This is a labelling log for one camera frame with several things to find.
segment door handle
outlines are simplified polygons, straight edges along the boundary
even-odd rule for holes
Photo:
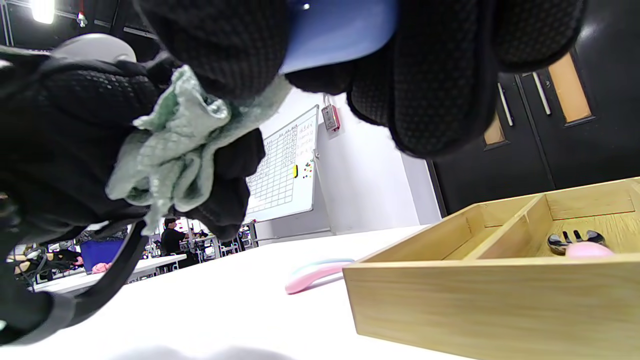
[[[542,88],[542,84],[540,83],[540,77],[537,72],[533,72],[533,80],[536,82],[536,87],[538,87],[538,93],[540,94],[540,100],[542,100],[542,106],[545,107],[545,113],[547,115],[551,115],[551,109],[549,108],[549,103],[547,102],[547,96],[545,95],[545,90]]]
[[[504,91],[502,89],[502,85],[498,83],[498,92],[500,93],[500,100],[502,101],[502,107],[504,108],[504,114],[507,115],[507,122],[509,122],[509,126],[513,126],[513,119],[511,118],[511,112],[509,111],[509,106],[507,105],[507,100],[504,98]]]

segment whiteboard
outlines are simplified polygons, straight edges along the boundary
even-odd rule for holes
[[[251,196],[245,223],[313,210],[319,110],[315,105],[264,139],[266,156],[246,180]]]

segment wooden drawer organizer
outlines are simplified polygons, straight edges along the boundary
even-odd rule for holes
[[[344,269],[359,334],[482,360],[640,359],[640,178],[475,204]],[[616,255],[547,237],[595,230]]]

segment desk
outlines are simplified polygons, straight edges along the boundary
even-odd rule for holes
[[[152,277],[124,286],[93,317],[45,341],[0,348],[0,359],[66,360],[68,352],[51,349],[72,340],[74,354],[92,360],[462,360],[357,335],[342,280],[296,295],[284,291],[300,266],[362,258],[419,229],[275,243]],[[190,304],[198,309],[185,313]]]
[[[153,273],[157,267],[174,263],[186,259],[187,255],[165,256],[163,258],[153,258],[140,260],[133,270],[132,277],[140,277]],[[88,288],[100,280],[104,274],[87,275],[86,272],[71,275],[62,279],[57,279],[35,286],[36,291],[50,291],[54,293],[68,293],[71,291]]]

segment ceiling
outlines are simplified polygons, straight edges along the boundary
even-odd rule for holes
[[[126,41],[138,61],[151,60],[159,46],[155,36],[133,10],[131,0],[56,0],[53,24],[33,20],[29,0],[0,0],[0,44],[34,50],[50,50],[65,40],[85,33],[107,33]],[[80,6],[88,24],[76,21]]]

